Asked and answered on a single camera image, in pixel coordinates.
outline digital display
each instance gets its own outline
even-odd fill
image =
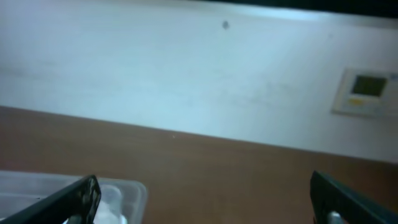
[[[352,93],[380,97],[386,84],[386,78],[358,75]]]

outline clear plastic container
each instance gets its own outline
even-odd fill
[[[0,218],[6,218],[21,211],[79,178],[81,177],[0,170]],[[109,193],[118,196],[115,189],[121,193],[119,198],[105,196],[101,201],[107,200],[106,203],[112,203],[113,208],[119,209],[126,217],[128,224],[141,223],[147,200],[147,190],[142,183],[104,178],[98,178],[98,182],[101,188],[107,187],[105,191],[107,195]],[[114,192],[110,191],[109,187],[111,186],[116,187]]]

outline wall-mounted control panel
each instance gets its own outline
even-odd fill
[[[398,116],[398,73],[346,69],[333,111],[368,116]]]

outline wooden table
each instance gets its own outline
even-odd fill
[[[0,169],[138,180],[143,223],[312,223],[313,170],[398,211],[398,166],[0,107]]]

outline white wall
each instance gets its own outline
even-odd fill
[[[398,72],[397,30],[110,0],[0,19],[0,105],[398,162],[396,120],[330,113],[344,68]]]

